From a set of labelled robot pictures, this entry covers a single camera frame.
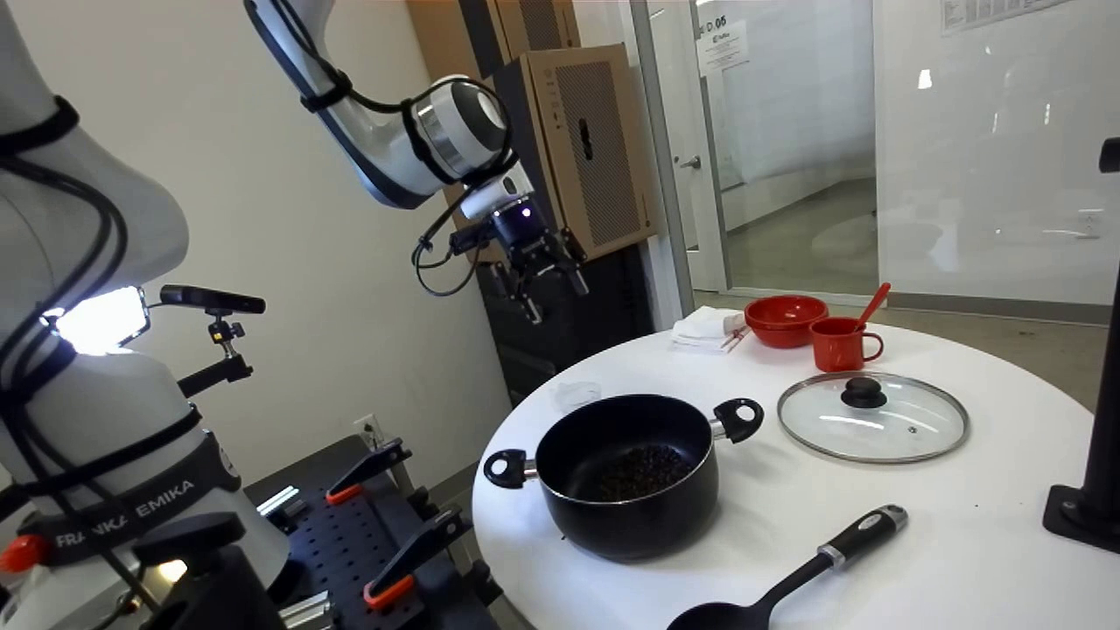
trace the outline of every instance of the black cabinet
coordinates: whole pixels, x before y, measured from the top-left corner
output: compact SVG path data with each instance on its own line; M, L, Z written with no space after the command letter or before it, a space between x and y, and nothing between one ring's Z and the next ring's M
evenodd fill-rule
M584 280L592 287L588 298L577 298L563 275L536 280L529 295L543 308L543 324L531 324L500 295L496 280L478 270L511 402L522 402L531 388L604 346L653 333L641 248L584 263Z

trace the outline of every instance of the metal stand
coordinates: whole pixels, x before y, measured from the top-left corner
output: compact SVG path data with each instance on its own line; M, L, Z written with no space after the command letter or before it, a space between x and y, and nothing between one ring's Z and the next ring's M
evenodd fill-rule
M1086 486L1050 486L1044 523L1120 554L1120 275L1108 318L1107 368L1099 380L1096 425Z

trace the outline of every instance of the white table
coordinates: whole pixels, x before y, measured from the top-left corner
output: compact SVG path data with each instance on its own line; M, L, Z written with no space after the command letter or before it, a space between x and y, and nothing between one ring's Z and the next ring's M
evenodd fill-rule
M662 393L709 411L753 396L765 425L744 445L718 441L720 513L682 554L610 562L559 535L540 484L471 486L471 523L496 585L543 630L665 627L697 602L753 602L834 530L879 504L903 504L910 527L777 604L777 630L1117 630L1120 555L1058 540L1044 520L1050 484L1080 486L1093 411L990 352L872 324L885 334L875 372L952 393L970 441L918 464L861 464L820 455L777 418L788 386L815 373L809 350L732 352L673 346L669 333L588 355L531 393L491 438L536 450L574 404Z

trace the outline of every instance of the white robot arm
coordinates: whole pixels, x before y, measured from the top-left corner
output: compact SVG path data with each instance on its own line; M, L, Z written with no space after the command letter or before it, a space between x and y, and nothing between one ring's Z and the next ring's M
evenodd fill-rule
M328 0L246 8L375 199L405 211L463 183L451 211L466 220L451 250L500 241L496 271L529 318L540 318L524 295L536 275L563 271L584 291L574 246L536 212L500 105L483 85L451 78L401 105L379 105L324 61ZM106 620L123 590L144 593L130 542L192 513L238 513L249 527L238 544L263 585L288 558L288 540L238 493L164 364L80 355L42 318L176 270L184 241L178 204L80 129L0 0L0 464L36 509L23 530L39 555L0 614L3 630Z

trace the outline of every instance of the red ladle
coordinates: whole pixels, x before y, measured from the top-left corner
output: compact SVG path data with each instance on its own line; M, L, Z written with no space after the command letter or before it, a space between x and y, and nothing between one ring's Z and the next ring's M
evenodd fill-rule
M879 284L869 308L861 312L861 324L869 324L869 318L883 308L885 298L890 298L890 284Z

